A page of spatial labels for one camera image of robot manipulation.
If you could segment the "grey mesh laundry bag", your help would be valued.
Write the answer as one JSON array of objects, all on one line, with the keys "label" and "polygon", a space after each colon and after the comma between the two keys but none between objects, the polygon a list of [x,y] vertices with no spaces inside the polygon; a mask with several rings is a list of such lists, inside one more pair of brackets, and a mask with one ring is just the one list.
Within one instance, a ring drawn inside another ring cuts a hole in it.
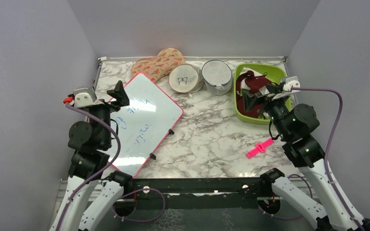
[{"label": "grey mesh laundry bag", "polygon": [[221,60],[209,60],[201,69],[206,89],[213,95],[224,95],[232,87],[232,70]]}]

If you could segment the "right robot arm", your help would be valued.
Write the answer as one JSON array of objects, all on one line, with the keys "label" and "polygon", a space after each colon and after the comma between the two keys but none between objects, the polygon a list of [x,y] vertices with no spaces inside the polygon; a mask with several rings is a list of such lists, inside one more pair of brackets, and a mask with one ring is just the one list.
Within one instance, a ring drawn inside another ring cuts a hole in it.
[{"label": "right robot arm", "polygon": [[337,91],[339,110],[332,126],[326,149],[312,136],[319,126],[312,106],[301,103],[289,111],[285,105],[289,95],[315,88],[292,87],[289,90],[272,90],[266,94],[242,92],[247,108],[262,104],[261,110],[270,117],[270,123],[284,142],[285,155],[311,184],[320,202],[291,185],[290,180],[274,169],[263,174],[259,191],[266,196],[275,193],[286,200],[317,231],[370,231],[370,218],[365,218],[350,202],[335,178],[328,156],[335,129],[341,116],[343,100]]}]

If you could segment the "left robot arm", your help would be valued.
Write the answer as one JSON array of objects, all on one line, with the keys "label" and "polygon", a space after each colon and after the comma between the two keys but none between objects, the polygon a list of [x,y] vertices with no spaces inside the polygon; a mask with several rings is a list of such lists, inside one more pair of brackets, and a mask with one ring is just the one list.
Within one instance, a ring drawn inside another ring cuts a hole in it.
[{"label": "left robot arm", "polygon": [[68,171],[67,188],[59,211],[50,230],[77,231],[89,198],[102,173],[114,162],[105,154],[115,139],[118,129],[110,126],[111,113],[129,106],[130,100],[122,81],[107,91],[113,102],[98,99],[93,87],[73,91],[63,100],[66,108],[89,118],[74,123],[68,132],[68,147],[75,152]]}]

